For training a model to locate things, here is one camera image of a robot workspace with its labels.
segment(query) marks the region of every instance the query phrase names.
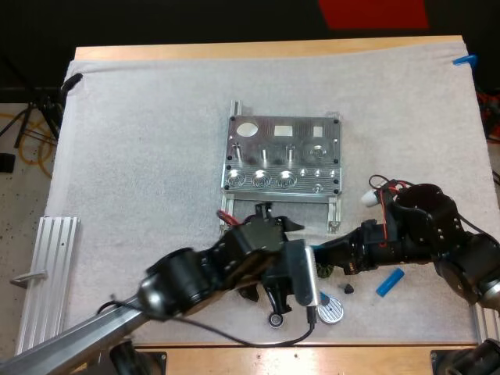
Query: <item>blue object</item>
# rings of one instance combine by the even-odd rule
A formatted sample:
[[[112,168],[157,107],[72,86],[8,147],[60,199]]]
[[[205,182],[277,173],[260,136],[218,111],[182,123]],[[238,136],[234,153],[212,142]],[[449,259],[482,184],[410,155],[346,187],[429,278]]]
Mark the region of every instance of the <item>blue object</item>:
[[[468,56],[459,57],[456,60],[453,60],[453,65],[462,65],[466,63],[469,63],[470,67],[474,69],[477,65],[477,56],[472,54]]]
[[[405,276],[401,268],[396,268],[391,275],[377,288],[377,294],[384,297]]]

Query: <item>metal handle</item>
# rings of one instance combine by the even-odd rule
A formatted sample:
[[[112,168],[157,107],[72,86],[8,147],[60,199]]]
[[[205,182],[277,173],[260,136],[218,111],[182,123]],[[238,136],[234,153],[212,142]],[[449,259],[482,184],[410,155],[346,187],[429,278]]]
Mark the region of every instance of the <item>metal handle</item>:
[[[18,277],[14,277],[13,279],[11,279],[10,284],[16,285],[17,287],[20,287],[22,289],[27,289],[29,280],[36,280],[36,279],[45,280],[46,278],[47,278],[47,270],[42,270],[38,272],[29,272],[29,273],[23,273]]]

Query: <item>red object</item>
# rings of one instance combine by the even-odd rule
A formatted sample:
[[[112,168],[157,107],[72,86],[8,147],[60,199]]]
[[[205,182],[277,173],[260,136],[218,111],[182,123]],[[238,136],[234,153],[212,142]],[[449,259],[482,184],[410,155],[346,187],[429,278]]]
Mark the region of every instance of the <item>red object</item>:
[[[330,29],[428,29],[423,0],[320,0]]]

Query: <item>round metal disc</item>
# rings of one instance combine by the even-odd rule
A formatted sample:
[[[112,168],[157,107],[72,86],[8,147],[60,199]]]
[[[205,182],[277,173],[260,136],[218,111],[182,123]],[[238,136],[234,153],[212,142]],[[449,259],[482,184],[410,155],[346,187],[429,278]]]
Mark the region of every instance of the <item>round metal disc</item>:
[[[341,302],[321,292],[321,303],[317,308],[320,320],[325,324],[335,324],[344,316],[344,307]]]

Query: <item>metal rod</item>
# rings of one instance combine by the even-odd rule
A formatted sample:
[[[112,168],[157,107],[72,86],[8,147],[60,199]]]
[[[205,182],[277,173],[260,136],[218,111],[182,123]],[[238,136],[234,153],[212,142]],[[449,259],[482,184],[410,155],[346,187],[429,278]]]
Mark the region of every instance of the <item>metal rod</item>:
[[[137,297],[126,303],[138,303]],[[104,311],[0,364],[0,375],[68,373],[147,321],[143,312],[125,306]]]

